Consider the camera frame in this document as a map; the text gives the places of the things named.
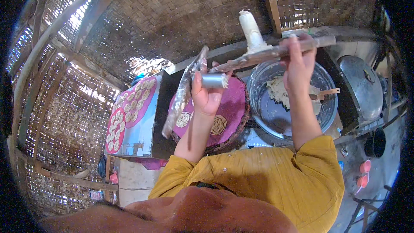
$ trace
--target black pot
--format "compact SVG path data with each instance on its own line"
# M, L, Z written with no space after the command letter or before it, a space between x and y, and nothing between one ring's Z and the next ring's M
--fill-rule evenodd
M374 134L365 142L365 155L369 158L380 158L386 150L386 134L382 128L377 128Z

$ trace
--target concrete floor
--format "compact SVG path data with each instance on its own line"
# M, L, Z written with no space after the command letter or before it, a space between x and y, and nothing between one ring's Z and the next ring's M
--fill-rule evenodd
M400 146L403 140L405 119L399 118L385 129L387 137L386 151L381 158L372 159L370 181L365 189L362 189L356 197L359 199L384 198L385 184L392 186L400 163ZM338 160L344 162L345 193L337 220L329 231L330 233L344 232L347 228L357 203L353 201L351 194L357 190L356 179L360 176L359 166L366 160L364 143L368 135L356 138L351 142L337 145ZM345 147L349 155L344 158L340 149ZM148 171L143 165L126 160L121 161L119 178L119 200L122 207L129 203L148 199L148 194L154 187L160 172ZM361 232L362 221L353 225L349 232Z

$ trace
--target mustard yellow blouse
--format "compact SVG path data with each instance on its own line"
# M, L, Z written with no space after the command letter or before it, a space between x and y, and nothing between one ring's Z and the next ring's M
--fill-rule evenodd
M198 182L268 202L288 216L299 232L327 232L344 195L330 136L310 140L296 154L287 148L256 147L207 156L199 163L171 156L149 199L174 196Z

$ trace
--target metal bowl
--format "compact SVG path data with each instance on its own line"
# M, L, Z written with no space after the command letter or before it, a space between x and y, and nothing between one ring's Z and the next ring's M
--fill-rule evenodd
M285 140L292 140L292 126L290 111L286 111L281 103L275 103L266 89L266 81L272 80L275 76L282 76L285 66L279 61L268 61L261 63L254 68L247 89L250 95L252 116L257 124L267 133ZM326 70L315 63L310 84L322 90L335 88L331 76ZM316 116L322 132L331 126L334 121L337 108L338 96L336 94L326 95L321 101L320 113Z

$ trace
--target forearm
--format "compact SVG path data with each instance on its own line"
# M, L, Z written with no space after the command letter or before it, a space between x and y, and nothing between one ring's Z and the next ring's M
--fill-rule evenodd
M289 94L292 139L296 151L311 139L322 135L308 93Z
M214 115L208 116L194 111L188 130L178 142L174 155L191 162L199 162L207 147L213 121Z

